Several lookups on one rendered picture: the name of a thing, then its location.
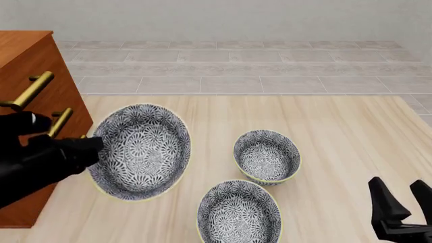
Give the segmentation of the wooden cabinet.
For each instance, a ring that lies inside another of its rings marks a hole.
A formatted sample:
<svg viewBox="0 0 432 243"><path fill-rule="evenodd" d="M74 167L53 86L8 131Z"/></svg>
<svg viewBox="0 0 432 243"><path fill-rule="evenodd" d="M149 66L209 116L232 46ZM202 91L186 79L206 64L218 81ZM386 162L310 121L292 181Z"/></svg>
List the wooden cabinet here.
<svg viewBox="0 0 432 243"><path fill-rule="evenodd" d="M0 30L0 101L14 101L32 84L30 76L52 72L54 79L24 111L50 116L69 107L73 115L57 138L79 137L89 131L93 120L52 34L51 31Z"/></svg>

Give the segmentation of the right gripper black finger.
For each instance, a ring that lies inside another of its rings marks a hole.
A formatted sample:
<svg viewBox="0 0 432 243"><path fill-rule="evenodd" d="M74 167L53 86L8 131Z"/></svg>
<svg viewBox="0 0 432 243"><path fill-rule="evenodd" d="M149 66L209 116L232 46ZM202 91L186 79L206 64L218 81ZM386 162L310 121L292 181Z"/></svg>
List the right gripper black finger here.
<svg viewBox="0 0 432 243"><path fill-rule="evenodd" d="M373 177L368 185L372 201L372 226L380 221L401 222L411 216L411 212L396 200L381 178Z"/></svg>
<svg viewBox="0 0 432 243"><path fill-rule="evenodd" d="M432 224L432 188L424 181L417 180L410 185L410 189L421 207L427 224Z"/></svg>

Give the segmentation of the small patterned black-white bowl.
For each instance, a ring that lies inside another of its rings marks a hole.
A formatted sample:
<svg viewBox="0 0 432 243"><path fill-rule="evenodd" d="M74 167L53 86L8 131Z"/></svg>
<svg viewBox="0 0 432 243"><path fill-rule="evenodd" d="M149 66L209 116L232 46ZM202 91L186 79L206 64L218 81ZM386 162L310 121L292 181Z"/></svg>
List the small patterned black-white bowl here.
<svg viewBox="0 0 432 243"><path fill-rule="evenodd" d="M246 180L227 180L201 199L196 228L202 243L280 243L282 220L276 200Z"/></svg>
<svg viewBox="0 0 432 243"><path fill-rule="evenodd" d="M241 173L260 186L276 186L293 178L302 158L291 139L272 130L252 130L238 137L233 148Z"/></svg>

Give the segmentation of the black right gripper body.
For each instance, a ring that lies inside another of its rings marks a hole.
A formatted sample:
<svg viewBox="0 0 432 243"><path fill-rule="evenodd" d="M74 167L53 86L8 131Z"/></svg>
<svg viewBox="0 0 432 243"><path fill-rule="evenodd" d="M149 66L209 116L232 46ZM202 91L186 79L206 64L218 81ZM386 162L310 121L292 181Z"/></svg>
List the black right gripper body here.
<svg viewBox="0 0 432 243"><path fill-rule="evenodd" d="M403 224L400 220L372 219L371 225L379 240L395 243L432 243L432 218L427 224Z"/></svg>

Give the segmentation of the large patterned black-white bowl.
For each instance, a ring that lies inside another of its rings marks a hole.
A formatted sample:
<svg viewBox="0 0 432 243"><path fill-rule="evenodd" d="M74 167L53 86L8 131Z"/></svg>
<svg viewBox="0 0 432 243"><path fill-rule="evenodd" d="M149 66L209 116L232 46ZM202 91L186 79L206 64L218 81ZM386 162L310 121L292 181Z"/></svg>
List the large patterned black-white bowl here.
<svg viewBox="0 0 432 243"><path fill-rule="evenodd" d="M186 124L175 113L152 104L123 107L93 132L103 141L99 162L88 168L108 196L142 201L167 192L183 176L191 154Z"/></svg>

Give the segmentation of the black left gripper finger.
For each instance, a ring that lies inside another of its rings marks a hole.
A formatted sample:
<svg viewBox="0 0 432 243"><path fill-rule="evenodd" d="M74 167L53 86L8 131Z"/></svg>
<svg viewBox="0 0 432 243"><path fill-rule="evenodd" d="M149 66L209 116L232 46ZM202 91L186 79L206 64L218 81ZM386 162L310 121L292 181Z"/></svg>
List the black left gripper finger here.
<svg viewBox="0 0 432 243"><path fill-rule="evenodd" d="M87 167L99 162L99 151L104 147L101 137L66 138L54 140L63 156L62 166L68 175L82 173Z"/></svg>

